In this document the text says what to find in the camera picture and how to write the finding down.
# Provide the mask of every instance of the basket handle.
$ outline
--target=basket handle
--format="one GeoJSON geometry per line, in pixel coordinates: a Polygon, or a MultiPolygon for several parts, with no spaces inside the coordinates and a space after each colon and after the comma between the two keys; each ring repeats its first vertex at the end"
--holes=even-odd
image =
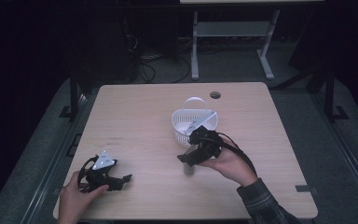
{"type": "Polygon", "coordinates": [[[193,97],[190,97],[187,100],[185,100],[185,102],[183,103],[183,109],[186,109],[186,104],[191,101],[201,101],[205,104],[205,109],[208,109],[206,102],[197,96],[193,96],[193,97]]]}

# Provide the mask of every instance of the white plastic basket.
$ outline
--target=white plastic basket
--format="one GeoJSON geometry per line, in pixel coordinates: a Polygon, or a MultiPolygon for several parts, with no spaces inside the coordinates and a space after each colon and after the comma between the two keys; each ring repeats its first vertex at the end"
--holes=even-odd
{"type": "MultiPolygon", "coordinates": [[[[190,97],[184,104],[183,109],[176,110],[172,114],[172,125],[174,128],[175,139],[183,147],[190,147],[188,139],[191,133],[186,133],[189,125],[196,118],[212,114],[214,111],[208,109],[208,106],[204,100],[199,97],[190,97]],[[203,102],[204,109],[186,109],[186,104],[192,101],[203,102]]],[[[208,130],[214,130],[217,126],[217,114],[214,113],[209,119],[205,120],[202,125],[208,130]]]]}

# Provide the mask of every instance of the plaid shirt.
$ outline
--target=plaid shirt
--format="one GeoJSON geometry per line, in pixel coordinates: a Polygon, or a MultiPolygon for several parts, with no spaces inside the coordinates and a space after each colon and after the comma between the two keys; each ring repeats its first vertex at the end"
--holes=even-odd
{"type": "Polygon", "coordinates": [[[239,187],[237,192],[240,194],[254,223],[300,223],[296,217],[279,206],[261,178],[258,178],[254,184],[246,188],[239,187]]]}

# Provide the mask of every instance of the gray carpet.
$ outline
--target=gray carpet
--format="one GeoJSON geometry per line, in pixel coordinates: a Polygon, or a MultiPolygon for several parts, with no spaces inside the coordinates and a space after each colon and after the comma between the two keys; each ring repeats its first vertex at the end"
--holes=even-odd
{"type": "MultiPolygon", "coordinates": [[[[271,45],[268,59],[276,76],[271,81],[265,79],[257,60],[257,43],[230,47],[215,54],[200,54],[199,82],[261,81],[268,86],[277,85],[297,73],[287,65],[295,46],[293,43],[271,45]]],[[[189,62],[188,53],[181,57],[189,62]]],[[[152,81],[156,84],[173,82],[188,69],[182,60],[170,58],[149,65],[156,70],[152,81]]],[[[150,75],[151,71],[147,69],[145,71],[150,75]]],[[[290,89],[272,91],[271,95],[303,174],[312,187],[319,210],[314,221],[317,224],[358,223],[358,183],[332,134],[332,124],[321,112],[318,102],[323,100],[323,92],[307,93],[307,81],[305,78],[290,89]]],[[[192,80],[188,76],[181,82],[192,80]]],[[[144,83],[144,80],[138,77],[133,83],[144,83]]],[[[83,132],[97,93],[98,89],[87,95],[76,120],[69,122],[69,119],[59,118],[62,108],[70,104],[69,82],[62,84],[0,194],[0,223],[56,222],[52,210],[72,160],[65,155],[76,135],[83,132]]],[[[358,160],[358,107],[348,90],[337,81],[335,103],[343,106],[350,119],[338,120],[334,127],[358,160]]]]}

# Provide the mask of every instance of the forearm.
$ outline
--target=forearm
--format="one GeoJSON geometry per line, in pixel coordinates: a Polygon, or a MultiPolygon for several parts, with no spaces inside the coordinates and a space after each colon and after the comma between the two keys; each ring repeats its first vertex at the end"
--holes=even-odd
{"type": "Polygon", "coordinates": [[[252,185],[239,187],[237,192],[255,223],[300,223],[279,206],[261,178],[252,185]]]}

